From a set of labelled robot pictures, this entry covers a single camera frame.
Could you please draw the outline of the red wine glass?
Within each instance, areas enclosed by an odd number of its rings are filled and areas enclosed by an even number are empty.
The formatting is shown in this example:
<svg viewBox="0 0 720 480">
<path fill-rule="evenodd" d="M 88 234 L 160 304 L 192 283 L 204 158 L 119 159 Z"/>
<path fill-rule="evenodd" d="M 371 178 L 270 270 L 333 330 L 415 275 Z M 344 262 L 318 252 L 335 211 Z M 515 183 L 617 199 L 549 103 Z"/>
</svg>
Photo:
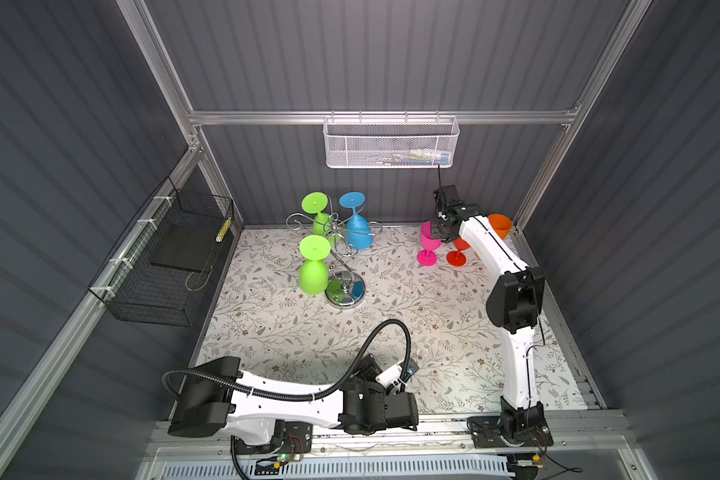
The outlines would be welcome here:
<svg viewBox="0 0 720 480">
<path fill-rule="evenodd" d="M 453 267 L 462 267 L 467 263 L 467 256 L 465 251 L 469 250 L 471 246 L 468 242 L 462 238 L 456 238 L 453 241 L 454 250 L 450 251 L 447 256 L 447 262 Z"/>
</svg>

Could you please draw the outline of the pink wine glass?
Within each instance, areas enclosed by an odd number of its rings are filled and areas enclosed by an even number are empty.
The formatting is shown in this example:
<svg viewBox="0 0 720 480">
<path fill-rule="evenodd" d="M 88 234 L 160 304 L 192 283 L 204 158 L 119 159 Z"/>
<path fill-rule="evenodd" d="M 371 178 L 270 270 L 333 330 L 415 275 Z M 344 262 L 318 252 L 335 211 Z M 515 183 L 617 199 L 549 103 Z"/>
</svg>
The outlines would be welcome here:
<svg viewBox="0 0 720 480">
<path fill-rule="evenodd" d="M 442 240 L 432 236 L 431 222 L 423 223 L 419 230 L 419 241 L 421 250 L 417 254 L 417 261 L 425 267 L 434 266 L 437 263 L 437 254 L 435 251 L 441 246 Z"/>
</svg>

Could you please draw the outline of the orange wine glass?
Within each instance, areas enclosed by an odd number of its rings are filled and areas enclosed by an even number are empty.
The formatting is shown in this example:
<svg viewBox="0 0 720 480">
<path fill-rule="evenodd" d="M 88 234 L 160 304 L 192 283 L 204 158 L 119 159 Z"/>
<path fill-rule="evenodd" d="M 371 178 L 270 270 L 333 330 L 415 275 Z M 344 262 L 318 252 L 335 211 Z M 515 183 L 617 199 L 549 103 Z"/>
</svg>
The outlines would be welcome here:
<svg viewBox="0 0 720 480">
<path fill-rule="evenodd" d="M 488 263 L 502 263 L 511 257 L 511 249 L 504 242 L 512 228 L 512 221 L 501 214 L 477 215 L 462 224 L 461 236 Z"/>
</svg>

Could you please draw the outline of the chrome wine glass rack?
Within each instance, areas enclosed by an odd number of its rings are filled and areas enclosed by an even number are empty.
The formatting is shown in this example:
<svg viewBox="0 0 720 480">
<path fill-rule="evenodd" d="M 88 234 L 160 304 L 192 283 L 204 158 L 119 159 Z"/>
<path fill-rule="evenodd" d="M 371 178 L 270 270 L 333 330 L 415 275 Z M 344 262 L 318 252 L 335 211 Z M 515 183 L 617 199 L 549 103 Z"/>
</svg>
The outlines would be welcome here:
<svg viewBox="0 0 720 480">
<path fill-rule="evenodd" d="M 326 290 L 323 294 L 327 302 L 333 307 L 341 310 L 347 310 L 358 306 L 364 299 L 367 286 L 360 273 L 353 270 L 347 263 L 347 260 L 356 256 L 361 251 L 358 251 L 354 247 L 350 246 L 346 239 L 345 223 L 348 218 L 342 218 L 338 212 L 333 211 L 338 215 L 342 225 L 344 237 L 338 245 L 338 249 L 334 250 L 332 247 L 331 254 L 324 260 L 329 270 L 329 281 Z M 293 230 L 299 231 L 302 229 L 305 223 L 309 223 L 312 227 L 312 233 L 310 235 L 316 235 L 313 232 L 313 216 L 305 213 L 302 208 L 299 212 L 290 214 L 285 220 L 286 226 Z M 373 235 L 373 242 L 377 234 L 382 231 L 382 227 L 379 223 L 374 221 L 368 221 Z"/>
</svg>

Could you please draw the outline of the yellow-green wine glass front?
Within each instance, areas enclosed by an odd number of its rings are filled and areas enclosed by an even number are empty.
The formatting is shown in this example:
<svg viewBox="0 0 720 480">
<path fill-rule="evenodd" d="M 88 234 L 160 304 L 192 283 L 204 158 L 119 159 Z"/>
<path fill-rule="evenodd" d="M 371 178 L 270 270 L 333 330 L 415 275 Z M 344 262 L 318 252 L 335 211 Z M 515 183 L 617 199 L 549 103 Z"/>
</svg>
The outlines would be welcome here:
<svg viewBox="0 0 720 480">
<path fill-rule="evenodd" d="M 299 243 L 305 261 L 299 271 L 299 286 L 305 294 L 318 295 L 328 285 L 329 270 L 324 260 L 331 254 L 329 241 L 320 235 L 309 235 Z"/>
</svg>

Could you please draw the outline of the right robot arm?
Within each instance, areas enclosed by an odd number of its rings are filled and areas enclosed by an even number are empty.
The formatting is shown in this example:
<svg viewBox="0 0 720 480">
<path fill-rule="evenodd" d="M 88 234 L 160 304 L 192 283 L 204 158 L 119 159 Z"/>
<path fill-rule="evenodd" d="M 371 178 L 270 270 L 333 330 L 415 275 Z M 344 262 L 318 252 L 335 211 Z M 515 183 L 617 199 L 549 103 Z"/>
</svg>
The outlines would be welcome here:
<svg viewBox="0 0 720 480">
<path fill-rule="evenodd" d="M 485 308 L 501 338 L 504 389 L 498 429 L 505 443 L 520 446 L 546 425 L 533 360 L 545 277 L 540 268 L 529 266 L 511 250 L 479 205 L 459 198 L 454 185 L 438 187 L 433 197 L 432 237 L 466 241 L 494 283 Z"/>
</svg>

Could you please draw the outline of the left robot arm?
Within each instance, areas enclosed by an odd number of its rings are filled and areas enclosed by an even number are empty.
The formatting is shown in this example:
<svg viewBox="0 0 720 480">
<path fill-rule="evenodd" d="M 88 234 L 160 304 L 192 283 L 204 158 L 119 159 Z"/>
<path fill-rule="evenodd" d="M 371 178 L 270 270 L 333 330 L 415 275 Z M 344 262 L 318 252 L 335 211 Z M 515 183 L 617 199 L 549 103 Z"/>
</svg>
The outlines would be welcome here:
<svg viewBox="0 0 720 480">
<path fill-rule="evenodd" d="M 405 351 L 401 362 L 377 374 L 367 353 L 385 328 L 401 329 Z M 413 375 L 412 338 L 399 319 L 378 324 L 361 345 L 345 373 L 333 384 L 306 385 L 266 379 L 241 368 L 227 356 L 193 368 L 163 374 L 163 388 L 176 402 L 168 428 L 178 438 L 208 438 L 223 431 L 250 447 L 279 448 L 287 423 L 306 423 L 350 435 L 373 435 L 402 428 L 414 431 L 418 407 L 405 384 Z"/>
</svg>

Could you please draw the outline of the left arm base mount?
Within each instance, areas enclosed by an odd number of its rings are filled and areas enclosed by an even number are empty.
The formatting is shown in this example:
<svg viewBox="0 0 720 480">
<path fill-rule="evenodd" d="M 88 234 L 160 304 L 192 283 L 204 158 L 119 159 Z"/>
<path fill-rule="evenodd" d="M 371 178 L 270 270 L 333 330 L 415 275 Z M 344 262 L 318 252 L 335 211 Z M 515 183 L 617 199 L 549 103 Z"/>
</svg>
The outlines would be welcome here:
<svg viewBox="0 0 720 480">
<path fill-rule="evenodd" d="M 312 449 L 313 425 L 305 422 L 264 420 L 265 443 L 247 444 L 242 438 L 234 441 L 235 450 L 243 455 L 304 454 Z"/>
</svg>

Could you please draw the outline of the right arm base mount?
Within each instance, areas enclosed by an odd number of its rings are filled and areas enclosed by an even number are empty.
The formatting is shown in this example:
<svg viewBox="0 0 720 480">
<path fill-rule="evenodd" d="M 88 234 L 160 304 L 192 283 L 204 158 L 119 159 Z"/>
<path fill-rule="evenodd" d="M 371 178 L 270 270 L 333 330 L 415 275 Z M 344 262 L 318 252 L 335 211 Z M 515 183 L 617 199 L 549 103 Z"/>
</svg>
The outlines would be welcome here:
<svg viewBox="0 0 720 480">
<path fill-rule="evenodd" d="M 467 429 L 476 448 L 539 447 L 554 445 L 554 439 L 544 418 L 498 416 L 473 416 L 467 419 Z"/>
</svg>

